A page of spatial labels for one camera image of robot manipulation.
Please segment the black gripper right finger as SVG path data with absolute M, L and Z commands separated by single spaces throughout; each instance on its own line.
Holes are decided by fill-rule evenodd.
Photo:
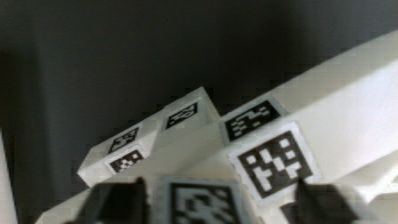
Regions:
M 280 206 L 287 224 L 351 224 L 358 215 L 332 184 L 296 182 L 292 202 Z

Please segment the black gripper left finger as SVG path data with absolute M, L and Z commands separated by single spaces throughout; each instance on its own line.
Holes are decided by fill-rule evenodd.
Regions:
M 92 187 L 76 217 L 63 224 L 149 224 L 145 181 Z

